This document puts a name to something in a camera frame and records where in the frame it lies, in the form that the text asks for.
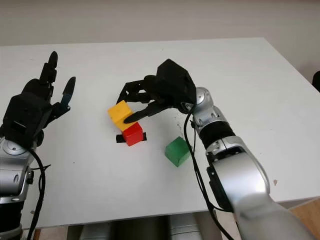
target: yellow cube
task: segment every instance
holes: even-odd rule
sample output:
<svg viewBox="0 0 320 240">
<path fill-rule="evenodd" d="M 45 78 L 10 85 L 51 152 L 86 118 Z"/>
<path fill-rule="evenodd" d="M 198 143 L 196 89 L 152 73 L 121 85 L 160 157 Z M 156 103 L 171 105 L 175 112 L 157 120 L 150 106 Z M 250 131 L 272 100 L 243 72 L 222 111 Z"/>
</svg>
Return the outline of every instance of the yellow cube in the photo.
<svg viewBox="0 0 320 240">
<path fill-rule="evenodd" d="M 131 114 L 133 114 L 130 107 L 124 100 L 117 103 L 115 106 L 109 108 L 108 113 L 109 113 L 109 116 L 111 117 L 112 122 L 122 132 L 136 123 L 136 121 L 131 123 L 124 123 L 124 120 L 127 117 L 129 117 Z"/>
</svg>

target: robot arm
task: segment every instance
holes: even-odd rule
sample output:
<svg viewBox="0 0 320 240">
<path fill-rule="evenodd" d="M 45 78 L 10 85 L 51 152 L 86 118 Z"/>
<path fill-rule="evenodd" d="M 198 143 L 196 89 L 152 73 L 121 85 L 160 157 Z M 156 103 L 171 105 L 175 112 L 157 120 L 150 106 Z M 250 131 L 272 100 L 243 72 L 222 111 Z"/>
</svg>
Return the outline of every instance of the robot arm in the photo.
<svg viewBox="0 0 320 240">
<path fill-rule="evenodd" d="M 292 213 L 272 200 L 263 167 L 235 135 L 209 91 L 196 88 L 184 68 L 168 59 L 158 67 L 156 76 L 127 83 L 118 102 L 121 100 L 153 100 L 146 109 L 126 118 L 125 123 L 167 108 L 177 108 L 184 114 L 193 110 L 194 127 L 206 149 L 211 189 L 219 206 L 235 214 L 243 240 L 315 239 Z M 159 107 L 154 111 L 150 105 Z"/>
<path fill-rule="evenodd" d="M 35 151 L 41 145 L 43 128 L 70 110 L 68 103 L 74 91 L 75 77 L 66 84 L 61 102 L 50 104 L 57 61 L 58 55 L 54 51 L 44 64 L 40 78 L 30 80 L 21 94 L 11 98 L 0 127 L 1 240 L 20 239 L 21 211 L 28 187 L 34 179 L 34 172 L 30 169 L 34 157 L 30 151 Z"/>
<path fill-rule="evenodd" d="M 206 149 L 210 186 L 220 207 L 234 212 L 244 240 L 314 240 L 287 209 L 270 197 L 266 172 L 234 134 L 207 89 L 196 89 L 196 131 Z"/>
</svg>

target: black cable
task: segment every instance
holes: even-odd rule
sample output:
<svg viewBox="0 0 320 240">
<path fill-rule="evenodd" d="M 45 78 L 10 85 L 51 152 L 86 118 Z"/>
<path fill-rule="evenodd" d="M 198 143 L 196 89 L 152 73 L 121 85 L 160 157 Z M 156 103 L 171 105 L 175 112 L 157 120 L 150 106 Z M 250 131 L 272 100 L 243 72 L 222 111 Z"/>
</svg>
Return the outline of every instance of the black cable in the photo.
<svg viewBox="0 0 320 240">
<path fill-rule="evenodd" d="M 194 131 L 193 131 L 193 154 L 195 154 L 195 150 L 196 150 L 196 128 L 194 127 L 193 124 L 191 124 L 191 126 L 193 127 L 193 130 L 194 130 Z M 202 186 L 201 186 L 201 184 L 200 184 L 199 176 L 198 176 L 197 173 L 195 173 L 195 175 L 196 175 L 196 180 L 197 180 L 197 182 L 198 182 L 199 188 L 200 188 L 202 194 L 204 194 L 204 191 L 203 191 Z M 219 210 L 219 211 L 221 211 L 221 212 L 230 213 L 230 211 L 227 211 L 227 210 L 224 210 L 224 209 L 222 209 L 222 208 L 216 207 L 216 206 L 213 205 L 210 201 L 209 201 L 209 204 L 212 206 L 212 208 L 214 208 L 214 209 L 216 209 L 216 210 Z"/>
<path fill-rule="evenodd" d="M 34 232 L 34 230 L 36 228 L 36 225 L 37 225 L 37 222 L 38 222 L 38 219 L 39 219 L 40 210 L 41 210 L 42 203 L 43 203 L 44 196 L 45 196 L 46 173 L 45 173 L 44 165 L 42 164 L 42 162 L 41 162 L 39 156 L 36 154 L 36 152 L 34 150 L 32 150 L 32 149 L 29 149 L 28 151 L 34 157 L 36 162 L 38 163 L 38 166 L 39 166 L 39 169 L 40 169 L 40 172 L 41 172 L 40 177 L 39 177 L 39 182 L 38 182 L 39 183 L 38 184 L 38 187 L 39 187 L 39 198 L 38 198 L 38 202 L 36 203 L 36 207 L 35 207 L 35 210 L 34 210 L 32 222 L 31 222 L 29 233 L 28 233 L 28 236 L 27 236 L 27 240 L 31 240 L 32 234 L 33 234 L 33 232 Z"/>
<path fill-rule="evenodd" d="M 206 191 L 206 187 L 205 187 L 205 184 L 204 184 L 204 181 L 202 179 L 202 176 L 201 176 L 201 173 L 200 173 L 200 170 L 199 170 L 199 167 L 198 167 L 198 164 L 197 164 L 197 161 L 196 161 L 196 157 L 195 157 L 195 154 L 194 152 L 192 151 L 192 147 L 190 145 L 190 142 L 189 142 L 189 139 L 188 139 L 188 135 L 187 135 L 187 124 L 188 124 L 188 120 L 193 112 L 193 110 L 195 109 L 195 105 L 192 107 L 192 109 L 190 110 L 190 112 L 187 114 L 186 116 L 186 119 L 184 121 L 184 125 L 183 125 L 183 133 L 184 133 L 184 138 L 185 138 L 185 141 L 186 141 L 186 144 L 189 148 L 189 152 L 191 154 L 191 157 L 192 157 L 192 162 L 193 162 L 193 168 L 194 168 L 194 171 L 195 171 L 195 174 L 196 174 L 196 177 L 197 177 L 197 180 L 198 180 L 198 184 L 201 186 L 201 191 L 202 191 L 202 195 L 204 197 L 204 200 L 205 200 L 205 203 L 206 203 L 206 206 L 210 212 L 210 215 L 214 221 L 214 223 L 216 224 L 216 226 L 219 228 L 219 230 L 226 236 L 227 239 L 229 240 L 234 240 L 232 238 L 232 236 L 230 236 L 230 234 L 224 229 L 224 227 L 220 224 L 220 222 L 218 221 L 216 215 L 214 214 L 214 209 L 216 207 L 214 207 L 214 205 L 210 202 L 209 200 L 209 197 L 208 197 L 208 194 L 207 194 L 207 191 Z"/>
</svg>

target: white table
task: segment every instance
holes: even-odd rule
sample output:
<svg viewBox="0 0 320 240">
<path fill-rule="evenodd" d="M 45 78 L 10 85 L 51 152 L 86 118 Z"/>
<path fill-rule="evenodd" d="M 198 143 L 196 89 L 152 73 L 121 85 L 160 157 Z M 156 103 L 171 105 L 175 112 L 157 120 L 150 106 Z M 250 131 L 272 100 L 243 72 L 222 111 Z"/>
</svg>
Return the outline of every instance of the white table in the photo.
<svg viewBox="0 0 320 240">
<path fill-rule="evenodd" d="M 119 130 L 107 114 L 126 82 L 155 74 L 167 58 L 209 89 L 265 168 L 275 201 L 320 196 L 320 94 L 263 38 L 0 47 L 1 119 L 11 96 L 39 77 L 53 50 L 59 60 L 52 102 L 61 99 L 70 77 L 77 79 L 71 111 L 45 129 L 38 149 L 43 164 L 52 164 L 39 227 L 206 209 L 192 161 L 176 168 L 164 155 L 182 135 L 185 115 L 169 109 L 141 120 L 148 140 L 127 147 L 116 143 Z M 196 158 L 216 203 L 197 141 Z M 23 209 L 25 228 L 37 199 L 34 184 Z"/>
</svg>

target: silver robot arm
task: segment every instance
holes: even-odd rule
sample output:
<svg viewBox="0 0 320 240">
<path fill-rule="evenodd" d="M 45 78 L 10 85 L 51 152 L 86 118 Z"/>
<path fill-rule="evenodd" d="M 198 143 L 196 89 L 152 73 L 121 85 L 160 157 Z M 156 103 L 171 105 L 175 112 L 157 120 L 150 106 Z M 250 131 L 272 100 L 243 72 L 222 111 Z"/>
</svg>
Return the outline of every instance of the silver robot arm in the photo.
<svg viewBox="0 0 320 240">
<path fill-rule="evenodd" d="M 270 197 L 266 172 L 236 136 L 209 91 L 196 88 L 193 121 L 206 149 L 207 173 L 218 204 L 234 212 L 243 240 L 315 240 L 309 230 Z"/>
<path fill-rule="evenodd" d="M 20 239 L 21 211 L 34 173 L 33 156 L 18 144 L 0 138 L 0 239 Z"/>
</svg>

